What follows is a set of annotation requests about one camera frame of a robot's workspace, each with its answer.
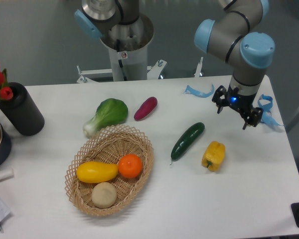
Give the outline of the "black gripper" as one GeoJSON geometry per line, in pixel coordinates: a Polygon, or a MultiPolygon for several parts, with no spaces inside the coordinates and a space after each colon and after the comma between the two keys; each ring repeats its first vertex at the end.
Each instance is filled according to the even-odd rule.
{"type": "Polygon", "coordinates": [[[256,94],[242,95],[238,86],[230,84],[227,91],[221,85],[215,91],[212,102],[216,104],[217,113],[220,114],[223,108],[227,107],[228,101],[229,107],[237,111],[244,119],[245,123],[242,129],[245,130],[247,126],[256,127],[262,119],[263,109],[259,107],[254,108],[252,105],[255,96],[256,94]]]}

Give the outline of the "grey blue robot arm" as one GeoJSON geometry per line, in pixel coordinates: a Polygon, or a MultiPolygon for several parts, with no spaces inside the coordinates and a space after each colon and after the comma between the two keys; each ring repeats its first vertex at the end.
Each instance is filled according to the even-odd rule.
{"type": "MultiPolygon", "coordinates": [[[[253,107],[253,101],[272,62],[275,43],[253,28],[267,15],[269,3],[222,0],[220,5],[225,16],[219,22],[201,22],[194,44],[234,69],[229,87],[219,87],[212,98],[218,110],[230,107],[245,125],[257,126],[263,110],[253,107]]],[[[137,0],[84,0],[74,17],[87,35],[107,47],[115,81],[148,78],[148,45],[154,29],[151,20],[140,13],[137,0]]]]}

